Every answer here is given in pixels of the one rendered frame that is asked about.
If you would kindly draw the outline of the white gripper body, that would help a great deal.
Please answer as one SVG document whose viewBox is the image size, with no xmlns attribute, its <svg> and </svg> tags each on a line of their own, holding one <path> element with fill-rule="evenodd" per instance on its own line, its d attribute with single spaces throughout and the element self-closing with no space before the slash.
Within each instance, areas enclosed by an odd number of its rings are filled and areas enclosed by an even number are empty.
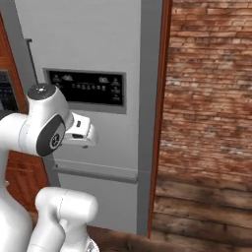
<svg viewBox="0 0 252 252">
<path fill-rule="evenodd" d="M 63 144 L 79 146 L 95 146 L 98 142 L 98 134 L 93 124 L 88 126 L 73 126 L 66 131 Z"/>
</svg>

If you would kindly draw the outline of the grey fridge drawer front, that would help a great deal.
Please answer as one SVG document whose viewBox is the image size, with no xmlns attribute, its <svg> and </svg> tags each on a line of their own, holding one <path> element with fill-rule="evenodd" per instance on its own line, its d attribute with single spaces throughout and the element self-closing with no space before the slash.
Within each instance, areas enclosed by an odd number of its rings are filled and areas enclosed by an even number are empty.
<svg viewBox="0 0 252 252">
<path fill-rule="evenodd" d="M 59 174 L 63 188 L 96 197 L 98 211 L 91 225 L 119 231 L 137 231 L 137 183 L 71 174 Z"/>
</svg>

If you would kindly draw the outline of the grey fridge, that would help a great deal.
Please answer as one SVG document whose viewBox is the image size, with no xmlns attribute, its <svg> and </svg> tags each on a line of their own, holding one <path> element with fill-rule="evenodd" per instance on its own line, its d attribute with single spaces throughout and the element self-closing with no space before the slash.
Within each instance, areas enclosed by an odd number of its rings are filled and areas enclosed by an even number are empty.
<svg viewBox="0 0 252 252">
<path fill-rule="evenodd" d="M 141 0 L 138 166 L 135 168 L 138 171 L 137 231 L 135 234 L 141 235 L 148 232 L 161 11 L 162 0 Z M 34 75 L 15 0 L 0 0 L 0 15 L 26 97 L 28 89 L 34 85 Z M 121 114 L 126 108 L 126 75 L 124 73 L 45 68 L 43 74 L 44 83 L 59 88 L 66 97 L 70 109 L 71 103 L 108 106 L 117 114 Z M 94 177 L 83 173 L 57 170 L 53 154 L 43 157 L 42 161 L 48 177 L 47 186 L 62 187 L 59 181 L 60 173 Z"/>
</svg>

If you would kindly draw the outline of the grey fridge door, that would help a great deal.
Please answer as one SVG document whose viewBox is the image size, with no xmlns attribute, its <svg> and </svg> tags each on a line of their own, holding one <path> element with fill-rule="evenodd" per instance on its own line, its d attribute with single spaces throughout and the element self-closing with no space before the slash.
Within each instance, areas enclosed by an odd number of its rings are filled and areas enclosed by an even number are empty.
<svg viewBox="0 0 252 252">
<path fill-rule="evenodd" d="M 107 167 L 138 166 L 141 0 L 15 0 L 23 36 L 31 40 L 38 80 L 45 68 L 126 75 L 126 108 L 71 103 L 98 131 L 98 144 L 65 145 L 62 159 Z"/>
</svg>

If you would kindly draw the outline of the brown wooden side panel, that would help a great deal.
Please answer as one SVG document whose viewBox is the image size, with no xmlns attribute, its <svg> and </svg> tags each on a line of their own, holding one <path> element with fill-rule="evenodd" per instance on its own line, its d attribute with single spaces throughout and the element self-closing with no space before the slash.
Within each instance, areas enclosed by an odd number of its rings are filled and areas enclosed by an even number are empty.
<svg viewBox="0 0 252 252">
<path fill-rule="evenodd" d="M 155 194 L 158 180 L 159 145 L 160 145 L 162 112 L 164 103 L 164 91 L 166 83 L 166 70 L 168 60 L 168 46 L 170 38 L 172 4 L 173 0 L 162 0 L 158 72 L 157 72 L 156 119 L 155 119 L 155 131 L 154 131 L 154 146 L 153 146 L 153 165 L 152 165 L 152 176 L 150 187 L 150 204 L 148 215 L 148 235 L 147 235 L 148 238 L 151 237 L 152 232 Z"/>
</svg>

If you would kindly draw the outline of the brown wooden cupboard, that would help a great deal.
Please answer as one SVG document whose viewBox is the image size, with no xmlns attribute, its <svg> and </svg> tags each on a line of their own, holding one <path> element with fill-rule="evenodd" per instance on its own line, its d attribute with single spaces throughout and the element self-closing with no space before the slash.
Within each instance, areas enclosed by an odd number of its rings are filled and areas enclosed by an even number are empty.
<svg viewBox="0 0 252 252">
<path fill-rule="evenodd" d="M 9 39 L 0 15 L 0 70 L 10 73 L 11 86 L 14 90 L 18 108 L 28 113 L 28 102 L 21 85 Z M 35 213 L 34 199 L 37 192 L 49 184 L 43 161 L 40 157 L 9 152 L 6 180 L 11 195 L 29 212 Z"/>
</svg>

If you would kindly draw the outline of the black wall oven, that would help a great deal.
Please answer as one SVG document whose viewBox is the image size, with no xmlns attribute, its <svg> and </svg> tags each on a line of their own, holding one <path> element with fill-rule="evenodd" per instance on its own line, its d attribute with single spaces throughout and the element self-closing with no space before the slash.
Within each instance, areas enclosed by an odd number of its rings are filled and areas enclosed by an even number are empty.
<svg viewBox="0 0 252 252">
<path fill-rule="evenodd" d="M 7 70 L 0 71 L 0 109 L 19 111 Z"/>
</svg>

